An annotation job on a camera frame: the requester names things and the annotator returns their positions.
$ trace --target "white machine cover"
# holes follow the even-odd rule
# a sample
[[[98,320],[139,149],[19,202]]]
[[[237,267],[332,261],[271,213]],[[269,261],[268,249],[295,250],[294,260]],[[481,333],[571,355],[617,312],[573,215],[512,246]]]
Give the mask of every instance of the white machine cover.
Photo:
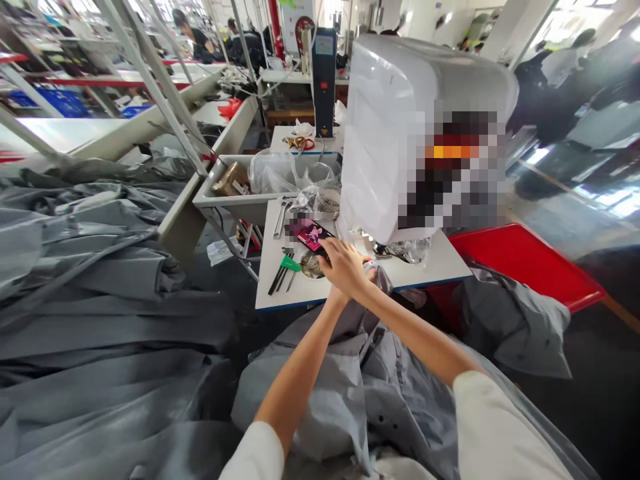
[[[423,41],[361,36],[345,124],[341,217],[377,242],[431,236],[496,215],[516,78]]]

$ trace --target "phone screen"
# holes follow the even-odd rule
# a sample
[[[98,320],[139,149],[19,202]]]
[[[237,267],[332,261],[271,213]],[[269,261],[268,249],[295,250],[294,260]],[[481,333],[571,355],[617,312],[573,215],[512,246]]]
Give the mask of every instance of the phone screen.
[[[322,245],[320,245],[319,240],[334,236],[320,224],[310,219],[298,219],[291,227],[292,233],[296,238],[306,245],[309,250],[318,255],[324,254],[325,251]]]

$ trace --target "gray garment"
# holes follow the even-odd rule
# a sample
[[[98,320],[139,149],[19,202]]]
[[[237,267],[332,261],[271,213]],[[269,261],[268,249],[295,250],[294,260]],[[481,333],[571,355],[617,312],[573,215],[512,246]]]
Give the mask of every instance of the gray garment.
[[[23,173],[0,182],[0,478],[216,478],[236,326],[154,241],[180,184]]]
[[[231,418],[246,430],[280,368],[320,308],[301,317],[242,372]],[[369,452],[391,444],[434,476],[459,480],[455,401],[397,336],[351,302],[342,313],[287,459],[287,478],[330,478],[354,455],[371,473]],[[461,345],[545,438],[575,480],[599,478],[571,442],[490,361]]]
[[[390,293],[391,282],[382,269],[375,283]],[[300,342],[321,308],[300,317],[242,372],[231,418],[245,431],[275,376]],[[292,450],[316,461],[354,452],[369,474],[365,390],[360,362],[366,354],[378,319],[355,301],[343,310],[309,398],[307,411],[292,442]]]
[[[15,453],[14,459],[0,466],[0,477],[50,475],[90,459],[99,460],[121,445],[135,447],[172,423],[228,415],[235,386],[228,360],[202,354],[198,359],[193,352],[187,360],[184,351],[155,354],[156,358],[126,357],[119,365],[114,361],[106,361],[108,366],[90,364],[58,385],[54,385],[55,379],[45,377],[41,380],[48,388],[28,382],[20,395],[9,392],[0,397],[0,406],[6,409],[12,405],[10,412],[0,411],[0,418],[7,418],[0,426],[0,445],[3,451]],[[153,362],[161,360],[157,354],[166,361],[154,366]],[[164,367],[175,376],[166,377]],[[100,382],[101,372],[111,372],[104,383]],[[72,386],[66,387],[68,392],[63,391],[66,381],[72,381]],[[42,411],[38,405],[42,400],[37,397],[47,394],[48,411]],[[24,404],[13,402],[23,396],[29,399]]]
[[[26,187],[54,189],[98,181],[135,184],[188,181],[193,172],[193,166],[186,158],[166,157],[154,152],[153,158],[134,165],[100,159],[72,159],[65,167],[52,168],[44,173],[23,169],[19,179],[11,180]]]
[[[570,379],[563,351],[568,308],[488,267],[471,266],[473,276],[455,293],[468,326],[465,343],[510,369]]]
[[[111,445],[102,455],[44,475],[47,480],[216,480],[235,452],[241,432],[216,421],[176,423],[145,440]]]

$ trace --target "red plastic tray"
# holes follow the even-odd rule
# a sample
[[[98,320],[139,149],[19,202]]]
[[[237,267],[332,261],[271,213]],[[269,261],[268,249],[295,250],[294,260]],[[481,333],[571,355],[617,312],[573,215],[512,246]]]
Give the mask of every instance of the red plastic tray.
[[[600,284],[518,223],[452,235],[451,244],[465,260],[472,259],[555,298],[572,313],[606,295]],[[459,306],[451,300],[456,284],[428,287],[452,328],[459,330]]]

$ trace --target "scissors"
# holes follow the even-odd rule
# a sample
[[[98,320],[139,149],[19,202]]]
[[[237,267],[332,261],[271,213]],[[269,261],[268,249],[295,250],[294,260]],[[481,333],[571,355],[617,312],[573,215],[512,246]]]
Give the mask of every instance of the scissors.
[[[286,137],[282,139],[289,148],[295,147],[298,152],[311,150],[315,147],[315,141],[307,137]]]

